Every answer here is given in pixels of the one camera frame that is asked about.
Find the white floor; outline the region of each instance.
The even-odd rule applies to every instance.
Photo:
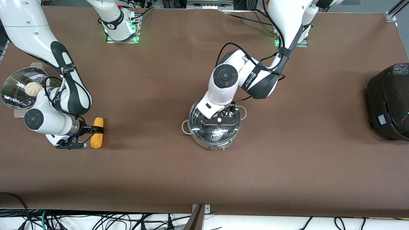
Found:
[[[186,216],[188,214],[173,214],[172,218]],[[141,215],[130,215],[131,219],[139,219]],[[167,214],[154,214],[146,220],[161,220],[167,221]],[[89,217],[65,217],[61,219],[61,223],[67,230],[91,230],[95,223],[101,218],[98,216]],[[173,224],[176,230],[182,230],[188,218],[174,221]],[[227,215],[206,215],[203,230],[300,230],[308,217],[282,217],[282,216],[227,216]],[[346,230],[360,230],[363,219],[342,218]],[[21,217],[0,218],[0,230],[15,230],[24,222]],[[146,228],[152,230],[159,224],[147,223]],[[98,230],[105,230],[106,224],[99,227]],[[31,226],[27,223],[25,230],[30,230]],[[130,229],[130,225],[125,226],[124,223],[116,222],[110,230],[126,230]],[[386,220],[386,219],[367,219],[364,230],[408,230],[409,221],[406,220]],[[34,230],[42,230],[41,227],[35,225]],[[333,218],[314,217],[308,224],[306,230],[337,230]]]

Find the brown table surface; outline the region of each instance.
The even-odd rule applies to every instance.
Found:
[[[383,14],[318,14],[287,78],[268,99],[240,103],[248,116],[236,142],[212,152],[181,123],[220,48],[235,42],[269,56],[271,27],[216,10],[158,9],[139,44],[106,44],[92,8],[44,10],[92,94],[86,120],[103,117],[106,133],[101,149],[57,150],[1,103],[0,190],[29,208],[188,213],[205,203],[218,214],[409,215],[409,144],[374,133],[364,100],[372,76],[408,61]],[[0,80],[34,61],[10,45]],[[0,207],[19,204],[2,197]]]

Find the stainless steel pot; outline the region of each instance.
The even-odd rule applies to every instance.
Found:
[[[223,116],[227,116],[230,120],[234,121],[234,124],[229,125],[208,125],[206,117],[201,114],[197,108],[197,104],[200,100],[196,101],[189,112],[189,119],[182,123],[182,130],[185,134],[191,135],[193,140],[203,148],[210,149],[212,151],[224,151],[226,148],[233,144],[238,131],[240,129],[241,121],[247,116],[247,111],[243,106],[230,106],[228,111],[217,113],[212,119],[222,119]],[[238,108],[243,108],[245,116],[241,118]],[[189,132],[184,130],[184,124],[188,124]]]
[[[30,82],[43,84],[47,77],[48,74],[39,68],[28,67],[17,70],[3,84],[1,97],[4,104],[16,110],[31,108],[36,102],[36,97],[25,93],[26,85]]]

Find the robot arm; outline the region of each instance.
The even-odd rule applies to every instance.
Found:
[[[230,105],[237,87],[255,99],[270,96],[297,43],[308,34],[318,7],[339,2],[342,0],[270,0],[267,13],[280,31],[282,43],[271,66],[265,67],[242,50],[227,53],[213,71],[198,110],[210,119]]]
[[[112,39],[124,40],[133,33],[129,27],[131,13],[120,10],[114,0],[87,1],[100,15]],[[46,134],[55,146],[83,132],[80,127],[85,124],[74,117],[89,110],[91,95],[68,50],[51,32],[38,0],[0,0],[0,18],[17,48],[52,66],[62,78],[61,87],[40,90],[34,106],[25,114],[26,126]]]

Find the metal bracket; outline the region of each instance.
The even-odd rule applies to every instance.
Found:
[[[189,217],[189,220],[186,223],[186,226],[183,230],[203,230],[203,223],[205,220],[206,209],[210,211],[210,205],[206,208],[207,205],[196,205],[193,209],[192,215]]]
[[[396,22],[396,16],[390,18],[389,12],[385,13],[385,18],[386,18],[386,21],[388,21],[388,22]]]
[[[197,205],[192,205],[192,213],[195,211],[195,208]],[[209,214],[210,213],[210,205],[204,205],[204,213]]]
[[[388,22],[395,22],[396,15],[409,5],[409,0],[399,0],[388,12],[385,13],[386,20]]]
[[[9,43],[10,43],[10,40],[7,40],[6,45],[4,46],[4,50],[3,50],[3,52],[2,52],[1,55],[0,55],[0,63],[1,63],[1,61],[3,60],[4,54],[6,54],[6,50],[7,50],[7,47],[9,46]]]

